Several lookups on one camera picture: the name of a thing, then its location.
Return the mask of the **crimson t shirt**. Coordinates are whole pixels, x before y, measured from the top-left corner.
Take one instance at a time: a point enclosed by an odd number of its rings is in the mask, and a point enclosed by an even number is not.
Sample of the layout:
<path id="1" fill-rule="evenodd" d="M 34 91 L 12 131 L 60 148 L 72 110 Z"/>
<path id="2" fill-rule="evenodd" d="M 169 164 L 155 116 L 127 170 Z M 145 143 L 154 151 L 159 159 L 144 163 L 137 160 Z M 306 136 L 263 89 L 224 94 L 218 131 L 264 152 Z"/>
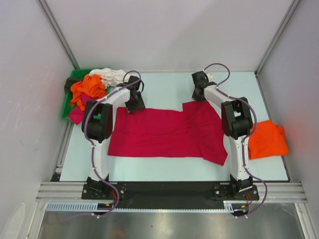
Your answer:
<path id="1" fill-rule="evenodd" d="M 199 157 L 224 165 L 221 118 L 208 102 L 187 102 L 182 111 L 117 108 L 108 154 L 120 157 Z"/>

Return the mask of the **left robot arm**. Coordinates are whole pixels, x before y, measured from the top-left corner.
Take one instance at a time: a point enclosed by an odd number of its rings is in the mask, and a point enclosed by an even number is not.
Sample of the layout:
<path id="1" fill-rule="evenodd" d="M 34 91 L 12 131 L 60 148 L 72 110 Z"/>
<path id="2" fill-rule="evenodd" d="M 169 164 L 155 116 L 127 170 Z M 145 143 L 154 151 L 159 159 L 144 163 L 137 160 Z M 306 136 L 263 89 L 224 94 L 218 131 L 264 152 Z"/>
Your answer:
<path id="1" fill-rule="evenodd" d="M 89 100 L 82 120 L 82 132 L 91 143 L 92 172 L 87 178 L 87 186 L 99 199 L 105 199 L 114 191 L 109 183 L 106 165 L 107 139 L 113 132 L 113 111 L 125 105 L 128 113 L 145 109 L 142 92 L 144 83 L 140 75 L 130 76 L 128 81 L 119 83 L 107 96 L 99 100 Z"/>

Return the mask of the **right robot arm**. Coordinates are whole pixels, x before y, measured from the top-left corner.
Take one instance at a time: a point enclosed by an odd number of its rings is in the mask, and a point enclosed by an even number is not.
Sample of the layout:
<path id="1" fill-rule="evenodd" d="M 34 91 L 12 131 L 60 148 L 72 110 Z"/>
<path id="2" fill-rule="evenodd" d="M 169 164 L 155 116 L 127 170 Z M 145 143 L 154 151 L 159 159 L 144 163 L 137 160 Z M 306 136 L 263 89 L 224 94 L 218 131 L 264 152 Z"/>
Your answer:
<path id="1" fill-rule="evenodd" d="M 245 97 L 235 98 L 222 92 L 218 84 L 210 82 L 203 71 L 193 73 L 192 80 L 194 100 L 210 101 L 220 107 L 222 129 L 230 142 L 232 170 L 229 186 L 225 193 L 220 192 L 216 196 L 241 200 L 253 188 L 253 177 L 247 172 L 248 139 L 253 127 L 248 101 Z"/>

